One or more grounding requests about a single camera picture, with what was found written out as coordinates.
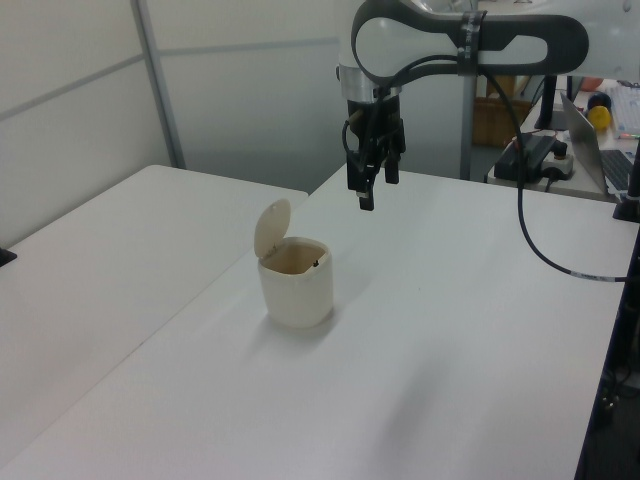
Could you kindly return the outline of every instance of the cardboard box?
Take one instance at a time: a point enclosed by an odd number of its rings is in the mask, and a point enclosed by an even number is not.
[[[518,123],[527,117],[531,104],[521,100],[511,100]],[[481,98],[473,106],[473,144],[504,147],[515,135],[515,129],[507,108],[499,98]]]

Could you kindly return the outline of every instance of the open lid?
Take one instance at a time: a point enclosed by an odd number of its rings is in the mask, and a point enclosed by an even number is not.
[[[290,220],[291,204],[286,198],[272,203],[262,212],[253,237],[253,250],[258,258],[269,256],[278,247],[287,233]]]

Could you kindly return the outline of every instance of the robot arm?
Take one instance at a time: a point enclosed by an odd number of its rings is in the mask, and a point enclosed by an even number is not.
[[[387,181],[397,183],[403,82],[379,87],[411,62],[449,55],[458,61],[437,62],[449,74],[475,75],[475,64],[494,75],[640,79],[640,0],[482,2],[488,12],[456,11],[470,6],[469,0],[337,0],[339,77],[348,125],[359,139],[358,150],[348,153],[349,188],[361,208],[373,209],[373,183],[384,162]],[[404,83],[421,76],[421,68],[433,67],[416,67]]]

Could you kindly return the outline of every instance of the black cable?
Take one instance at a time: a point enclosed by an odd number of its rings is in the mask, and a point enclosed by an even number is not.
[[[432,57],[436,57],[436,56],[441,58],[436,58],[434,60],[446,60],[451,62],[455,62],[457,60],[456,57],[452,55],[432,55]],[[407,83],[411,83],[414,80],[418,80],[424,77],[429,77],[431,75],[456,75],[457,73],[458,73],[458,66],[455,63],[454,64],[439,63],[436,65],[416,66],[414,68],[411,68],[410,71],[404,72],[403,73],[403,75],[405,75],[404,78],[400,79],[400,81],[398,80],[394,81],[393,86],[406,85]]]
[[[616,377],[616,373],[614,371],[610,371],[605,368],[604,373],[606,373],[610,377],[611,385],[603,383],[603,386],[607,388],[608,394],[615,395],[616,388],[618,385],[618,377]]]
[[[634,400],[638,397],[640,397],[640,390],[633,388],[635,390],[635,393],[632,393],[631,395],[623,395],[621,392],[618,392],[618,397],[624,399],[624,400]]]
[[[631,369],[631,365],[627,362],[627,374],[624,376],[622,380],[618,382],[619,387],[624,387],[625,382],[629,380],[629,377],[631,377],[632,372],[633,370]]]
[[[367,125],[367,135],[365,136],[365,140],[370,138],[370,135],[373,131],[373,125],[375,124],[375,117],[378,115],[378,111],[380,109],[380,105],[384,101],[384,98],[389,95],[391,89],[396,86],[404,85],[406,83],[412,82],[413,80],[417,80],[418,78],[427,77],[430,75],[438,75],[445,72],[446,69],[442,69],[439,67],[453,67],[452,73],[455,73],[457,66],[454,65],[428,65],[420,67],[417,74],[411,74],[411,70],[414,68],[428,62],[436,62],[436,61],[449,61],[456,62],[457,58],[453,55],[428,55],[426,57],[419,58],[408,65],[405,65],[403,68],[398,70],[396,74],[391,77],[391,79],[387,82],[386,85],[381,86],[378,89],[378,98],[376,100],[376,105],[374,105],[373,113],[371,114],[371,119],[369,121],[369,125]]]
[[[498,92],[498,95],[500,96],[500,98],[502,99],[502,102],[504,103],[505,107],[507,108],[507,112],[509,113],[509,116],[511,117],[511,122],[513,123],[513,127],[515,128],[515,131],[516,131],[516,139],[517,139],[518,145],[520,146],[520,148],[516,149],[516,151],[518,152],[518,220],[520,222],[520,229],[522,230],[522,234],[524,235],[524,238],[527,241],[527,244],[529,245],[531,250],[533,250],[533,253],[535,253],[538,256],[538,258],[540,258],[540,260],[545,262],[550,267],[555,268],[556,270],[558,270],[558,271],[560,271],[562,273],[565,273],[567,275],[571,275],[572,277],[582,278],[582,279],[585,279],[585,280],[594,280],[594,281],[598,281],[598,282],[616,282],[616,283],[621,283],[621,282],[640,282],[640,276],[635,276],[635,277],[606,277],[606,276],[600,276],[600,275],[590,275],[590,274],[586,274],[586,273],[581,273],[581,272],[576,272],[576,271],[573,271],[573,270],[569,270],[568,268],[565,268],[565,267],[563,267],[561,265],[558,265],[557,263],[553,262],[552,260],[547,258],[540,250],[538,250],[538,247],[536,247],[536,245],[533,243],[533,240],[531,240],[531,236],[529,235],[529,231],[527,230],[527,226],[526,226],[525,221],[524,221],[523,201],[522,200],[523,200],[524,184],[525,184],[525,178],[526,178],[526,159],[525,159],[525,154],[524,154],[524,145],[525,145],[525,143],[524,143],[524,141],[522,139],[522,132],[520,130],[520,125],[519,125],[518,119],[516,117],[515,111],[513,110],[513,105],[509,101],[507,95],[504,93],[504,90],[502,89],[500,84],[497,82],[495,77],[486,68],[484,68],[481,65],[478,66],[478,71],[482,75],[487,77],[487,80],[489,82],[491,82],[493,87]]]

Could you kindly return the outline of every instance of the small bin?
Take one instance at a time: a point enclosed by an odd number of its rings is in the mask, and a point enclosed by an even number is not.
[[[254,251],[269,316],[289,327],[308,328],[333,308],[331,252],[316,240],[284,238],[290,220],[288,200],[270,205],[256,225]]]

